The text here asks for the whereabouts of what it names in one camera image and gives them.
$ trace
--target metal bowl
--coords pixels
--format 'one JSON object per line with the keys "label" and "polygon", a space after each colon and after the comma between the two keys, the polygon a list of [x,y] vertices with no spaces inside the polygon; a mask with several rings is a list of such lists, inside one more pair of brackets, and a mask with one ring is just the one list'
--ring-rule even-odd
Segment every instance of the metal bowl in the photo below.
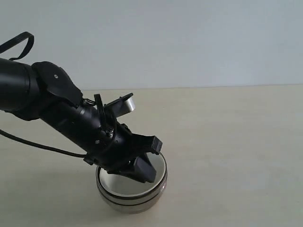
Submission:
{"label": "metal bowl", "polygon": [[148,153],[157,171],[153,183],[140,183],[124,176],[108,174],[97,167],[97,186],[103,200],[113,209],[123,213],[140,213],[152,207],[163,194],[167,181],[167,166],[162,154]]}

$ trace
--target robotic arm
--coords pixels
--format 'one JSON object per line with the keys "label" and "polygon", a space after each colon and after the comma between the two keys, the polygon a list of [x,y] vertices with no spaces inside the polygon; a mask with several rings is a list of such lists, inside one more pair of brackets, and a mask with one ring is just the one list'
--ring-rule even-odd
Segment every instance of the robotic arm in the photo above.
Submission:
{"label": "robotic arm", "polygon": [[82,157],[110,174],[129,177],[139,182],[153,182],[156,170],[146,153],[159,154],[162,142],[156,136],[132,133],[117,117],[134,110],[132,93],[103,105],[100,94],[94,100],[83,98],[68,74],[50,62],[29,66],[15,62],[24,57],[34,43],[30,33],[22,33],[0,45],[0,53],[28,38],[19,58],[0,58],[0,110],[26,121],[41,119],[87,153],[74,154],[32,143],[10,135],[10,139],[59,153]]}

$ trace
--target beige tabletop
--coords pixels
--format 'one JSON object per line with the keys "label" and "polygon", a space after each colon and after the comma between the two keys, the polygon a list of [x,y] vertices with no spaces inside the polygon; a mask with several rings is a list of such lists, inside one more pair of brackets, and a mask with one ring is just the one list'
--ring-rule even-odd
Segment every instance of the beige tabletop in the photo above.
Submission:
{"label": "beige tabletop", "polygon": [[[101,94],[106,103],[128,92]],[[132,92],[136,110],[119,121],[163,141],[169,176],[159,202],[120,214],[102,201],[95,167],[0,137],[1,227],[302,226],[303,86]],[[82,152],[40,120],[0,119],[16,136]]]}

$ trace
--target white wall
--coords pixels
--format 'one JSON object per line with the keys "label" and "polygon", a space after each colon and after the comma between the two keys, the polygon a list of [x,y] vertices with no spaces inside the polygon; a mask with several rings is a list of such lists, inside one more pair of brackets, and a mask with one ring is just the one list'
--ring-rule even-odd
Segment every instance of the white wall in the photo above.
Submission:
{"label": "white wall", "polygon": [[0,43],[33,33],[23,61],[52,61],[82,89],[303,83],[302,11],[302,0],[10,0]]}

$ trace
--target black strap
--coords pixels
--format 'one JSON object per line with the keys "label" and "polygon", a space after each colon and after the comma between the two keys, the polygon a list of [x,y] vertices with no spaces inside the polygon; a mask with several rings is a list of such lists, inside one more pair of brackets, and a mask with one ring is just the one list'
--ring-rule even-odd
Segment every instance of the black strap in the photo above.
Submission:
{"label": "black strap", "polygon": [[30,52],[30,50],[32,49],[32,47],[34,45],[34,36],[32,34],[30,34],[29,32],[23,32],[23,33],[17,35],[16,37],[8,40],[4,44],[0,45],[0,53],[7,51],[8,49],[12,48],[13,46],[16,46],[17,44],[19,44],[20,42],[22,42],[26,39],[28,39],[27,44],[24,47],[24,50],[22,51],[22,53],[19,55],[19,57],[10,58],[10,60],[14,61],[14,60],[19,60],[21,58],[24,58]]}

